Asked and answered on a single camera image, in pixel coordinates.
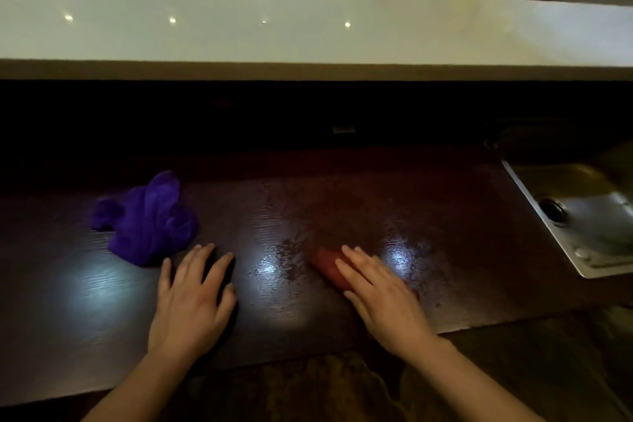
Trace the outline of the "person's left hand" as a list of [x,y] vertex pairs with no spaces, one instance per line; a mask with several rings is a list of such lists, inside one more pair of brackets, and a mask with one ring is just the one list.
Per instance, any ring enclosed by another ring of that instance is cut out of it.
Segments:
[[150,325],[147,352],[165,347],[176,353],[191,354],[197,361],[224,334],[225,330],[216,328],[216,312],[222,291],[229,283],[225,282],[227,271],[235,257],[232,252],[221,256],[205,272],[202,285],[192,288],[189,286],[191,250],[180,261],[175,275],[171,267],[169,292],[159,292],[158,282],[156,312]]

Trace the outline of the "person's right hand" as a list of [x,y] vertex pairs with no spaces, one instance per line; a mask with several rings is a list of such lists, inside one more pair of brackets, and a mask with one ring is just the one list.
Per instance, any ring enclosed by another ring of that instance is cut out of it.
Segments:
[[412,300],[396,298],[394,295],[379,298],[373,304],[367,302],[366,306],[375,324],[374,332],[370,334],[387,352],[395,356],[394,346],[403,343],[405,339],[436,335],[431,330],[421,305]]

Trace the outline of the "person's right forearm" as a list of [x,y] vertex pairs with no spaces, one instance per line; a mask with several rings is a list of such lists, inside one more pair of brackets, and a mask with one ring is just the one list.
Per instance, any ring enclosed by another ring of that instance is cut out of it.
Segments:
[[393,353],[414,367],[464,422],[546,422],[447,339],[407,338]]

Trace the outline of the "person's left forearm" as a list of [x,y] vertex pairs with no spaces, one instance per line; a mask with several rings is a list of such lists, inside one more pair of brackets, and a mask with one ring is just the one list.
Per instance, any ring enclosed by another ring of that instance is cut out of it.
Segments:
[[148,352],[81,422],[154,422],[195,361],[165,347]]

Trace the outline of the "purple cleaning cloth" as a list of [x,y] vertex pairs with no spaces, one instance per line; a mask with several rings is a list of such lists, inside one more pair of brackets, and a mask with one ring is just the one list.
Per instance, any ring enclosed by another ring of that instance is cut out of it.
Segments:
[[91,229],[113,232],[107,249],[135,265],[154,264],[186,249],[199,223],[181,199],[180,180],[170,170],[136,186],[122,198],[100,200],[91,215]]

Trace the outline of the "round sink drain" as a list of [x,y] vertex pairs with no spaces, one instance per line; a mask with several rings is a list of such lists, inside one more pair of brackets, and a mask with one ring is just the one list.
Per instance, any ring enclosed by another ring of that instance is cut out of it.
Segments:
[[541,197],[537,204],[543,215],[557,227],[567,227],[570,224],[570,214],[564,204],[555,198]]

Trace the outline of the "stainless steel sink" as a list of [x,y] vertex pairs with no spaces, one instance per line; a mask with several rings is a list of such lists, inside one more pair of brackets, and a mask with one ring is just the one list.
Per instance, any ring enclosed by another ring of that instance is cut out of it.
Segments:
[[[502,164],[578,274],[633,274],[633,195],[589,164]],[[543,215],[537,201],[544,196],[564,204],[569,226],[557,227]]]

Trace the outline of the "white raised counter ledge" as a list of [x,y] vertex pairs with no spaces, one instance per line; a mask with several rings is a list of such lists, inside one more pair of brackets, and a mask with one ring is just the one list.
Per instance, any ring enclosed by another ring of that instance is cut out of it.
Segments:
[[633,81],[633,7],[0,0],[0,79]]

